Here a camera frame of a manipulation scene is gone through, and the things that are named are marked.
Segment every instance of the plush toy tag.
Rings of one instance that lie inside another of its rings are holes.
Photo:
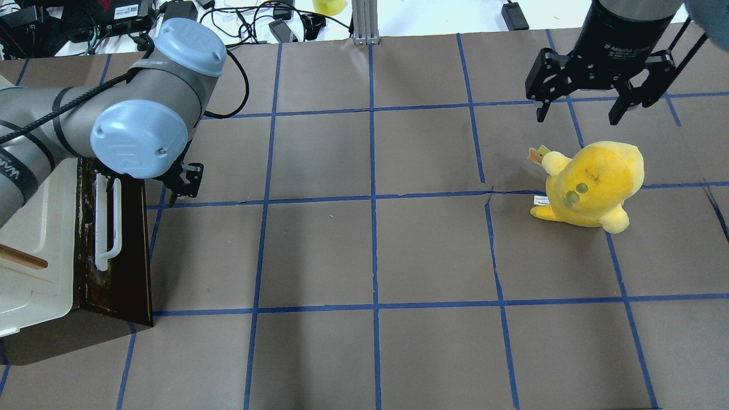
[[[549,198],[547,198],[546,196],[535,195],[534,205],[549,205]]]

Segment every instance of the plush toy eye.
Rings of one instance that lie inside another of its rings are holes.
[[[580,196],[576,192],[571,190],[567,192],[567,202],[571,204],[576,204],[577,202],[580,202]]]

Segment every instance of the plush toy arm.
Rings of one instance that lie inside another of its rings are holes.
[[[603,215],[599,222],[610,233],[623,232],[630,225],[628,214],[625,213],[621,205],[617,205],[610,212]]]
[[[542,167],[547,174],[555,176],[562,172],[571,160],[571,158],[567,158],[561,152],[551,151],[547,152],[542,159]]]

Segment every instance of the electronic device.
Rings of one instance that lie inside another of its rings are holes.
[[[529,23],[526,22],[519,3],[512,3],[510,1],[504,4],[502,6],[502,17],[509,31],[529,30]]]
[[[195,0],[195,2],[204,9],[211,9],[215,7],[215,0]]]
[[[171,18],[198,20],[198,8],[191,1],[168,1],[160,6],[160,13],[165,16],[162,23]]]
[[[50,16],[44,8],[26,7],[0,16],[0,39],[5,53],[18,58],[41,56],[39,51],[50,30]]]
[[[271,33],[280,43],[295,43],[299,39],[296,37],[293,31],[286,25],[286,22],[281,19],[276,19],[268,24],[271,29]]]
[[[291,7],[286,6],[275,6],[273,8],[273,18],[275,19],[282,19],[282,20],[291,20],[291,13],[292,8],[294,6],[294,0],[279,0],[279,3],[286,4]]]
[[[150,29],[156,14],[153,0],[81,0],[67,5],[61,15],[61,31],[71,42],[86,42],[93,36],[118,36]]]

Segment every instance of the light blue joint cap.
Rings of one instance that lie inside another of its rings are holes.
[[[186,18],[162,24],[155,48],[179,65],[210,77],[223,75],[225,45],[210,29]]]
[[[116,103],[96,118],[91,148],[115,172],[144,179],[167,171],[187,144],[187,126],[154,101]]]
[[[710,40],[729,51],[729,0],[686,0],[685,4],[688,15]]]

